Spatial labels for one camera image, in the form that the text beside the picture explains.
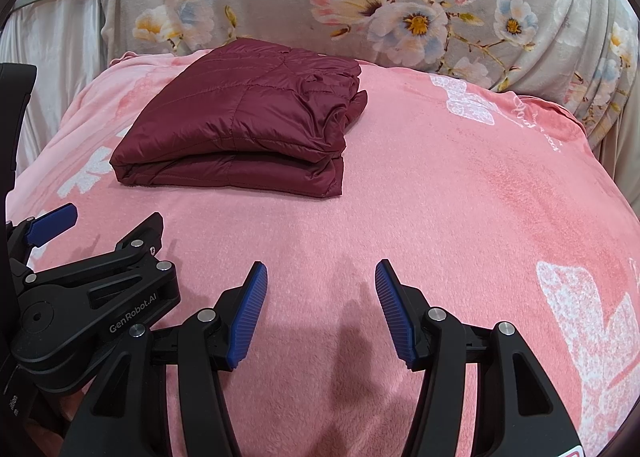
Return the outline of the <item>silver satin curtain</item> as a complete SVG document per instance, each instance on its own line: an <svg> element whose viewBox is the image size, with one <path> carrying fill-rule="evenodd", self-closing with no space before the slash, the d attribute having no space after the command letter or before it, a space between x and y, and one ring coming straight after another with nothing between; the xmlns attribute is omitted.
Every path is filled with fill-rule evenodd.
<svg viewBox="0 0 640 457"><path fill-rule="evenodd" d="M1 31L1 60L37 67L18 140L17 171L58 133L74 97L105 66L100 0L17 0Z"/></svg>

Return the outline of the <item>grey floral bed sheet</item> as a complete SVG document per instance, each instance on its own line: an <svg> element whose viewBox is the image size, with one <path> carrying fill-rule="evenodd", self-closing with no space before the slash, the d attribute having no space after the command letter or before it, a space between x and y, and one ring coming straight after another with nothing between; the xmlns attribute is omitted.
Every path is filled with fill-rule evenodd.
<svg viewBox="0 0 640 457"><path fill-rule="evenodd" d="M101 0L110 57L256 38L557 102L639 194L639 19L627 0Z"/></svg>

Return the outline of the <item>pink fleece blanket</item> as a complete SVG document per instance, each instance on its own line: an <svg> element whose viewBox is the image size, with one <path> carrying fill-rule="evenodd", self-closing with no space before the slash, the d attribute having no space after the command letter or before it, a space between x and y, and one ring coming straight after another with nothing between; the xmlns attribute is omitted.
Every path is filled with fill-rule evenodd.
<svg viewBox="0 0 640 457"><path fill-rule="evenodd" d="M153 212L184 321L242 283L268 292L246 359L222 378L247 456L397 456L422 378L398 359L374 289L402 283L465 324L510 321L561 395L589 456L639 394L639 222L558 106L408 69L363 65L341 196L119 184L110 158L186 62L125 58L68 108L6 199L12 221L77 206L37 271L111 250Z"/></svg>

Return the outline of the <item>maroon quilted down jacket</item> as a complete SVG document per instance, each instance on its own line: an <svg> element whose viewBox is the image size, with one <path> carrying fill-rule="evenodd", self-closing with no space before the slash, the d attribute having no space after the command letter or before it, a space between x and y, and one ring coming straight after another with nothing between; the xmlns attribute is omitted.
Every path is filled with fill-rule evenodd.
<svg viewBox="0 0 640 457"><path fill-rule="evenodd" d="M111 166L128 186L341 196L345 134L368 102L360 74L350 58L236 40L146 104Z"/></svg>

